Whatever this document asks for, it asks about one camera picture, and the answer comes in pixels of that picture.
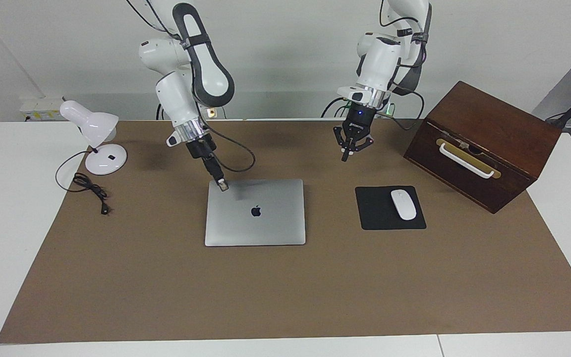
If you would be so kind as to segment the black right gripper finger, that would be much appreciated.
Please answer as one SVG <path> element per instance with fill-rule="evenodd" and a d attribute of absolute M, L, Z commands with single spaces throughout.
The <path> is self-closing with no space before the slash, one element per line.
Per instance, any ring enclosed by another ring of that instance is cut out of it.
<path fill-rule="evenodd" d="M 203 157 L 202 161 L 208 173 L 213 177 L 216 185 L 221 191 L 224 190 L 224 172 L 215 156 Z"/>
<path fill-rule="evenodd" d="M 228 190 L 228 183 L 225 180 L 224 172 L 215 154 L 209 154 L 208 156 L 208 172 L 222 192 Z"/>

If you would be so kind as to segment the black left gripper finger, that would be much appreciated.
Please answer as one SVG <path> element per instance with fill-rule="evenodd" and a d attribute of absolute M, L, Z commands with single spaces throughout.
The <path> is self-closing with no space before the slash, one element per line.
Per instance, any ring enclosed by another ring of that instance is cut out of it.
<path fill-rule="evenodd" d="M 360 152 L 374 143 L 371 135 L 367 136 L 352 136 L 350 138 L 350 152 Z"/>
<path fill-rule="evenodd" d="M 346 162 L 351 154 L 350 150 L 351 139 L 348 136 L 343 135 L 343 128 L 341 126 L 334 126 L 333 133 L 335 134 L 336 142 L 338 143 L 342 151 L 341 160 L 342 162 Z"/>

